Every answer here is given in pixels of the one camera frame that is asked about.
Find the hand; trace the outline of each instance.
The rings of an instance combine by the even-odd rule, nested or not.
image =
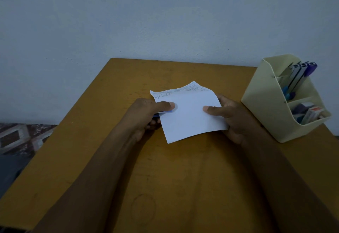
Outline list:
[[[222,107],[204,106],[203,110],[210,115],[218,115],[225,118],[226,123],[230,127],[224,133],[231,141],[243,145],[249,138],[258,134],[268,135],[254,117],[239,103],[221,94],[218,94],[217,97]]]
[[[153,115],[161,111],[169,111],[175,108],[173,102],[158,102],[154,100],[138,98],[128,108],[119,122],[119,126],[132,131],[132,142],[139,141],[145,133],[145,129],[154,130],[160,124],[160,119],[152,119]]]

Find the desk organizer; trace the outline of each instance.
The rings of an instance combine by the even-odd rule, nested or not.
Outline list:
[[[277,77],[290,63],[296,64],[299,61],[298,57],[291,54],[264,58],[241,99],[241,102],[280,143],[306,135],[332,116],[326,110],[310,77],[307,77],[300,86],[295,98],[286,101]],[[324,118],[306,125],[296,122],[291,109],[303,102],[312,102],[324,108],[322,113]]]

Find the wooden desk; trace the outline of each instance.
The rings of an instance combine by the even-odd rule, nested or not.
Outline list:
[[[32,229],[72,184],[126,109],[149,90],[195,80],[240,100],[255,68],[110,59],[0,201],[0,225]],[[281,144],[339,217],[339,145],[322,125]],[[163,131],[132,152],[108,232],[272,232],[263,193],[239,149],[211,132],[167,144]]]

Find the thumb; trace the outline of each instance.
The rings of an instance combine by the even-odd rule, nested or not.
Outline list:
[[[204,112],[209,115],[214,116],[223,116],[224,118],[229,118],[232,116],[231,107],[214,107],[214,106],[204,106],[202,108]]]
[[[175,108],[175,104],[173,102],[158,102],[154,104],[154,113],[161,111],[169,111]]]

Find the white paper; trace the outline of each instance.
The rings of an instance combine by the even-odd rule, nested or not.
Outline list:
[[[162,92],[150,91],[155,102],[174,102],[175,108],[169,113],[160,113],[161,125],[167,143],[205,132],[228,128],[221,116],[212,116],[202,110],[204,105],[221,107],[214,92],[193,81],[177,89]]]

